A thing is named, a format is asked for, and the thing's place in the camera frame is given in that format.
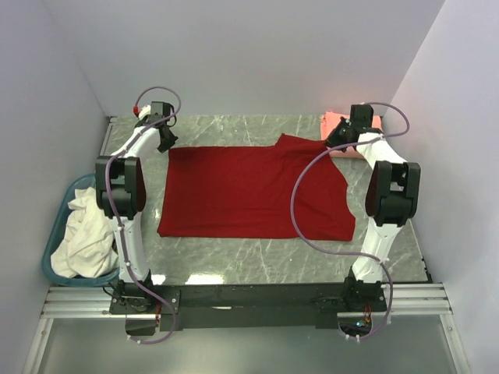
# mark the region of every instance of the laundry basket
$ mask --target laundry basket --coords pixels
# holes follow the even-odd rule
[[[68,188],[64,195],[64,199],[59,207],[59,212],[55,218],[54,226],[48,238],[47,246],[45,247],[44,255],[41,259],[41,268],[45,276],[53,283],[59,284],[61,286],[68,287],[100,287],[112,282],[118,277],[119,268],[102,275],[97,278],[85,278],[85,277],[74,277],[66,278],[61,277],[54,273],[52,269],[50,257],[51,254],[61,244],[64,234],[65,234],[65,224],[68,221],[69,214],[72,212],[68,208],[68,202],[75,198],[75,189],[88,189],[89,187],[95,187],[95,175],[88,174],[74,181],[73,184]]]

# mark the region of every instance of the marble table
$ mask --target marble table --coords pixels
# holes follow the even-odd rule
[[[268,146],[284,133],[319,139],[317,115],[179,116],[172,129],[175,146]],[[130,136],[136,119],[112,118],[103,152],[117,150]],[[359,251],[366,234],[363,205],[371,170],[364,160],[334,159],[348,184],[348,205],[356,217],[351,242],[320,242],[330,250]],[[142,218],[144,250],[155,284],[267,284],[342,282],[353,256],[325,255],[300,239],[160,238],[168,152],[154,153],[143,164],[147,205]],[[427,281],[412,225],[395,239],[389,270],[396,282]]]

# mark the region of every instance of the red shirt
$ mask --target red shirt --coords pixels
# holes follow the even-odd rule
[[[296,238],[289,211],[305,166],[326,150],[321,141],[281,135],[273,146],[197,146],[169,150],[160,236]],[[330,157],[305,175],[296,221],[310,239],[352,240],[355,218],[347,183]]]

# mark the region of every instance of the white towel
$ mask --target white towel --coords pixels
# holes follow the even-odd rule
[[[64,239],[51,256],[52,269],[62,277],[99,277],[118,265],[112,226],[97,206],[95,189],[77,189],[75,197],[68,203],[73,211]]]

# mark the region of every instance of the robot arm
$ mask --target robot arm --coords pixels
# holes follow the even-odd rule
[[[123,150],[125,151],[111,166],[112,195],[121,216],[122,230],[129,248],[128,256],[132,271],[137,280],[146,283],[150,282],[150,267],[144,254],[140,230],[140,220],[146,203],[146,189],[141,163],[145,162],[155,150],[163,153],[171,148],[178,138],[173,135],[166,122],[158,127],[151,127],[146,131],[144,131],[144,128],[148,124],[170,115],[172,112],[173,107],[170,104],[158,101],[153,101],[151,105],[143,107],[137,116],[139,122],[133,130],[132,136],[112,154],[115,155]],[[139,139],[134,143],[133,140],[137,136],[139,136]],[[110,156],[100,156],[95,166],[97,205],[111,221],[115,233],[119,255],[119,280],[125,284],[132,284],[133,280],[126,268],[118,220],[111,210],[106,193],[105,166],[109,158]]]
[[[385,261],[395,237],[416,213],[420,167],[398,156],[381,137],[380,130],[371,128],[372,121],[373,109],[370,105],[353,105],[350,119],[342,118],[326,144],[333,147],[378,138],[374,143],[356,147],[373,169],[366,194],[369,221],[361,252]],[[380,266],[364,256],[355,261],[352,271],[356,279],[364,283],[383,280]]]

